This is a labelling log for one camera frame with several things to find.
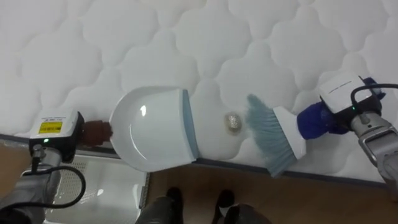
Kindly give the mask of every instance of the wooden floor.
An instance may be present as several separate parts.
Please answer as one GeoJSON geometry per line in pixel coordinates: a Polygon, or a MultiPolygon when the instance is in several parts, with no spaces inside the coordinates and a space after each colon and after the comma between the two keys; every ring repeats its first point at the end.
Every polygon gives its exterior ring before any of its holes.
{"type": "Polygon", "coordinates": [[[183,192],[186,224],[210,223],[223,189],[273,224],[398,223],[397,204],[384,189],[198,166],[151,174],[147,203],[174,186],[183,192]]]}

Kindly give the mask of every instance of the brown connector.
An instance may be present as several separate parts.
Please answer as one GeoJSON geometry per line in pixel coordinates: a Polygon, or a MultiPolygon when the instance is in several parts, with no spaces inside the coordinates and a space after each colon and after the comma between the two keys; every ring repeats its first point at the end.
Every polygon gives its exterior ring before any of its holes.
{"type": "Polygon", "coordinates": [[[85,146],[100,146],[109,141],[112,136],[112,129],[109,122],[89,121],[83,125],[80,144],[85,146]]]}

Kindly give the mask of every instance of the brush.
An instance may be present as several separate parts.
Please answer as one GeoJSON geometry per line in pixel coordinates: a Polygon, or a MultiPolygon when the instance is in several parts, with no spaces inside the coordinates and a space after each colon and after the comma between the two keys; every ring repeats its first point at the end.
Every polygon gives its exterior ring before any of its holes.
{"type": "Polygon", "coordinates": [[[256,95],[249,95],[248,103],[246,123],[265,156],[265,167],[277,177],[306,153],[297,117],[283,107],[267,107],[256,95]]]}

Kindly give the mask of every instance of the black cable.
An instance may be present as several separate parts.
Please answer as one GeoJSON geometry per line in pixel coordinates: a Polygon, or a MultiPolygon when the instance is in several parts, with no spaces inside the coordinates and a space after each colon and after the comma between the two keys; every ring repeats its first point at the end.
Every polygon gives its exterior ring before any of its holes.
{"type": "Polygon", "coordinates": [[[72,200],[71,202],[68,202],[68,203],[60,204],[60,205],[59,204],[54,205],[51,203],[42,203],[42,202],[18,202],[18,203],[13,203],[11,205],[5,206],[4,208],[0,209],[0,212],[3,212],[5,210],[12,210],[15,208],[21,208],[21,207],[41,207],[41,208],[53,208],[53,209],[68,208],[68,207],[71,207],[72,205],[78,203],[86,192],[85,176],[78,169],[69,167],[69,166],[58,166],[58,167],[49,168],[49,169],[43,170],[43,171],[37,171],[32,175],[50,174],[51,172],[58,171],[58,170],[69,170],[69,171],[75,173],[81,180],[80,193],[74,200],[72,200]]]}
{"type": "Polygon", "coordinates": [[[362,114],[363,111],[359,106],[359,103],[355,100],[355,94],[361,90],[371,90],[374,88],[395,88],[398,89],[398,84],[390,84],[390,83],[381,83],[381,84],[372,84],[372,85],[365,85],[354,89],[351,92],[351,103],[353,104],[355,111],[357,114],[362,114]]]}

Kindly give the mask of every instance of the blue bristles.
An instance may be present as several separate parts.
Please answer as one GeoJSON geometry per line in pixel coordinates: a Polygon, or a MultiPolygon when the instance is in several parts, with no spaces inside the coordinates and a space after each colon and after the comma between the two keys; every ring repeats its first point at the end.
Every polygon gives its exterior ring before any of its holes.
{"type": "Polygon", "coordinates": [[[274,110],[257,96],[249,95],[246,122],[253,131],[254,140],[266,158],[265,167],[272,177],[280,175],[297,161],[293,150],[278,122],[274,110]]]}

